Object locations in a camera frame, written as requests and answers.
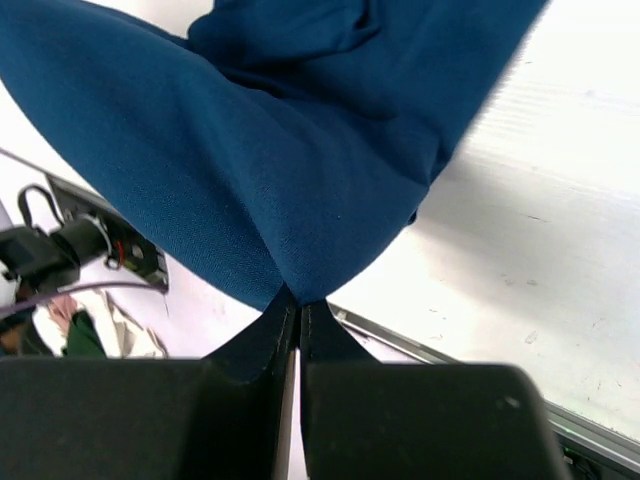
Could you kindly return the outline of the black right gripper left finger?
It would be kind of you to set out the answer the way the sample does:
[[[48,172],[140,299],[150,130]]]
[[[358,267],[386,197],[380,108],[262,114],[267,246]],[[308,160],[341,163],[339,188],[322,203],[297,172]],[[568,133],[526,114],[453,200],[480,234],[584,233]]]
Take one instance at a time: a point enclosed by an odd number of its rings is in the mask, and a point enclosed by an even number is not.
[[[5,479],[283,479],[296,305],[196,360],[1,362]]]

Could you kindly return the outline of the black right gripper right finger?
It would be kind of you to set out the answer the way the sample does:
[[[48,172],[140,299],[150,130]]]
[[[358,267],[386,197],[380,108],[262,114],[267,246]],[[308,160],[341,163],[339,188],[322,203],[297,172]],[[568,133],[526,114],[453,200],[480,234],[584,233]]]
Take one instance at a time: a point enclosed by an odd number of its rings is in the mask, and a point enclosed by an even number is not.
[[[383,363],[317,302],[301,311],[313,479],[565,479],[530,378],[510,365]]]

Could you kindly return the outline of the blue mickey t shirt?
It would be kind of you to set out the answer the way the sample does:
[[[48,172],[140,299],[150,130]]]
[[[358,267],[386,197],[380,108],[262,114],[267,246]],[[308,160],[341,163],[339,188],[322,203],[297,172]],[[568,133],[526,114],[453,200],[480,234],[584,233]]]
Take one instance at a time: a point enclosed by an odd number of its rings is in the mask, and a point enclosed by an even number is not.
[[[540,1],[219,1],[185,38],[5,1],[1,79],[136,229],[228,295],[308,304],[408,224]]]

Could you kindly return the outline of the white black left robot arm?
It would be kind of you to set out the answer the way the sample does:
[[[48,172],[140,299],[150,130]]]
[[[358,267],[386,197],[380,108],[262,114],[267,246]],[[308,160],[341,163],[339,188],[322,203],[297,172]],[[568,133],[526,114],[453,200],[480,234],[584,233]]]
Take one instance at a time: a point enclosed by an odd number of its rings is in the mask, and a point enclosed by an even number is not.
[[[20,290],[49,294],[79,279],[86,264],[113,252],[104,226],[84,216],[49,233],[1,216],[1,316],[18,310]]]

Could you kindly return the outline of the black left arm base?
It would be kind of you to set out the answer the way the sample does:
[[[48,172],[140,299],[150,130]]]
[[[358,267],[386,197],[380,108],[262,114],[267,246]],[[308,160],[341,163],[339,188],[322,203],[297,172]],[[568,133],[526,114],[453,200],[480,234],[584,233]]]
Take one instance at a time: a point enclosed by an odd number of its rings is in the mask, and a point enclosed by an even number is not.
[[[60,287],[79,278],[80,270],[101,259],[112,271],[125,269],[165,294],[169,273],[164,252],[130,225],[106,200],[68,181],[48,175],[47,189],[30,184],[23,187],[17,205],[24,224],[37,231],[27,194],[41,194],[58,227],[46,237],[62,251],[66,265],[56,276]]]

